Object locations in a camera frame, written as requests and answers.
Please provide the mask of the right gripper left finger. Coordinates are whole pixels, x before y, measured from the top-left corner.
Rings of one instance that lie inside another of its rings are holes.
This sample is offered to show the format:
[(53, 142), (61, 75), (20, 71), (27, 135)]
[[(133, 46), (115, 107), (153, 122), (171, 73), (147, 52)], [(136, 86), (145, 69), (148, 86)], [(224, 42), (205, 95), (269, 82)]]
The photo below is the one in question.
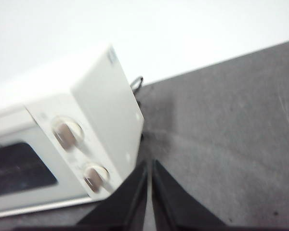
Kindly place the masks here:
[(144, 224), (148, 167), (139, 163), (107, 199), (74, 227), (76, 231), (132, 231)]

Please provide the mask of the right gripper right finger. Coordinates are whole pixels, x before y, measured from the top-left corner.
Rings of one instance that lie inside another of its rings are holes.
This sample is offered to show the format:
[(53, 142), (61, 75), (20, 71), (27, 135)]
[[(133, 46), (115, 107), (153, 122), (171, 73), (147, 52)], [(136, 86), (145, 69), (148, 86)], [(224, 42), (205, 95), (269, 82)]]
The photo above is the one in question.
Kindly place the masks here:
[(158, 231), (229, 231), (158, 161), (152, 161), (152, 202)]

